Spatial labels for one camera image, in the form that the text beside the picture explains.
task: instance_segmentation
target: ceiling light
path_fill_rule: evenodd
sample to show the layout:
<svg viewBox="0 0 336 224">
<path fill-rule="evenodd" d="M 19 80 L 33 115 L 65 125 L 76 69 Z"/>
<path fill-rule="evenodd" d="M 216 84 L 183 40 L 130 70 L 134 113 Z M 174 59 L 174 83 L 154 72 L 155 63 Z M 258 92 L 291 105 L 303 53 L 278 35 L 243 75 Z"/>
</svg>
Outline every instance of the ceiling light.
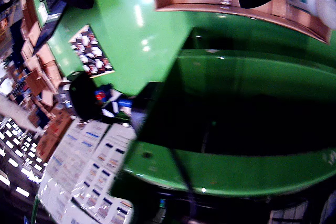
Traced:
<svg viewBox="0 0 336 224">
<path fill-rule="evenodd" d="M 19 150 L 16 150 L 15 151 L 15 154 L 18 155 L 19 157 L 22 157 L 23 156 L 23 153 Z"/>
<path fill-rule="evenodd" d="M 19 188 L 19 187 L 16 187 L 16 191 L 20 194 L 22 194 L 23 196 L 26 196 L 28 197 L 29 196 L 29 192 L 27 191 L 24 191 L 23 189 Z"/>
<path fill-rule="evenodd" d="M 10 141 L 8 141 L 8 140 L 6 141 L 6 144 L 11 149 L 14 147 L 14 145 Z"/>
<path fill-rule="evenodd" d="M 6 131 L 7 136 L 12 137 L 13 134 L 10 131 Z"/>
<path fill-rule="evenodd" d="M 30 171 L 28 171 L 28 170 L 26 170 L 26 169 L 24 169 L 24 168 L 21 169 L 21 172 L 22 172 L 24 175 L 27 175 L 27 176 L 30 175 Z"/>
<path fill-rule="evenodd" d="M 7 178 L 5 178 L 5 177 L 2 176 L 2 175 L 0 175 L 0 180 L 1 180 L 3 183 L 5 183 L 7 186 L 9 186 L 10 183 L 11 183 Z"/>
<path fill-rule="evenodd" d="M 16 138 L 15 138 L 15 139 L 13 139 L 13 142 L 14 142 L 14 143 L 16 143 L 17 145 L 19 145 L 19 144 L 20 144 L 20 141 L 19 141 L 18 139 L 16 139 Z"/>
<path fill-rule="evenodd" d="M 37 165 L 37 164 L 34 166 L 34 168 L 37 169 L 37 170 L 42 170 L 42 167 L 40 167 L 40 166 Z"/>
<path fill-rule="evenodd" d="M 15 162 L 14 160 L 12 160 L 11 158 L 8 160 L 8 162 L 13 165 L 15 168 L 19 166 L 19 164 L 17 162 Z"/>
</svg>

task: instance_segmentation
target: cardboard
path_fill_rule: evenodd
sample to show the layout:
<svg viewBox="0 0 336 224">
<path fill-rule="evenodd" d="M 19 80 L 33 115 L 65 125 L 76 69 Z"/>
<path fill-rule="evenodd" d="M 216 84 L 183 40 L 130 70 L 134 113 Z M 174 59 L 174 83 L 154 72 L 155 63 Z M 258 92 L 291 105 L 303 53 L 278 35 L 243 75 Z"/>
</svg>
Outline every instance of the cardboard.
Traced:
<svg viewBox="0 0 336 224">
<path fill-rule="evenodd" d="M 25 0 L 22 6 L 22 12 L 26 21 L 27 30 L 30 31 L 33 24 L 37 21 L 34 0 Z"/>
<path fill-rule="evenodd" d="M 54 94 L 50 90 L 42 91 L 42 103 L 52 107 L 54 104 Z"/>
<path fill-rule="evenodd" d="M 42 65 L 45 65 L 51 61 L 55 61 L 55 57 L 51 52 L 48 44 L 44 44 L 41 49 L 36 53 L 36 55 L 40 58 Z"/>
<path fill-rule="evenodd" d="M 51 82 L 57 89 L 59 84 L 62 82 L 62 77 L 58 71 L 58 67 L 55 61 L 50 61 L 49 63 L 43 66 L 43 69 L 47 76 L 50 78 Z"/>
<path fill-rule="evenodd" d="M 31 58 L 25 60 L 25 65 L 30 71 L 34 71 L 36 69 L 38 75 L 41 74 L 42 68 L 40 62 L 36 55 L 32 56 Z"/>
<path fill-rule="evenodd" d="M 239 0 L 155 0 L 157 11 L 192 11 L 233 14 L 275 23 L 299 31 L 329 44 L 332 30 L 318 18 L 289 5 L 286 0 L 272 0 L 253 9 L 243 9 Z"/>
<path fill-rule="evenodd" d="M 32 123 L 33 126 L 38 127 L 40 118 L 36 114 L 37 107 L 35 106 L 28 116 L 28 120 Z"/>
<path fill-rule="evenodd" d="M 43 78 L 41 78 L 38 75 L 38 72 L 36 70 L 34 70 L 33 72 L 31 72 L 27 78 L 26 78 L 26 83 L 28 84 L 32 94 L 34 96 L 38 96 L 42 90 L 47 88 L 47 84 L 44 81 Z"/>
<path fill-rule="evenodd" d="M 50 113 L 55 115 L 55 117 L 49 122 L 48 130 L 53 135 L 62 138 L 72 123 L 72 119 L 66 110 L 60 109 L 58 106 L 53 108 Z"/>
<path fill-rule="evenodd" d="M 45 83 L 48 86 L 48 89 L 52 91 L 54 94 L 57 94 L 57 89 L 55 88 L 54 84 L 50 80 L 50 78 L 46 75 L 46 73 L 42 72 L 41 78 L 45 81 Z"/>
<path fill-rule="evenodd" d="M 40 25 L 38 24 L 38 22 L 35 22 L 28 34 L 30 43 L 33 46 L 36 46 L 36 42 L 38 40 L 38 37 L 40 36 L 40 33 L 41 33 Z"/>
<path fill-rule="evenodd" d="M 44 162 L 48 162 L 59 142 L 60 139 L 47 129 L 37 144 L 37 156 L 39 156 Z"/>
<path fill-rule="evenodd" d="M 28 28 L 27 28 L 26 20 L 24 18 L 22 19 L 20 31 L 21 31 L 23 40 L 26 40 L 28 38 Z"/>
<path fill-rule="evenodd" d="M 21 55 L 24 60 L 28 60 L 33 56 L 34 48 L 29 40 L 26 40 L 21 49 Z"/>
</svg>

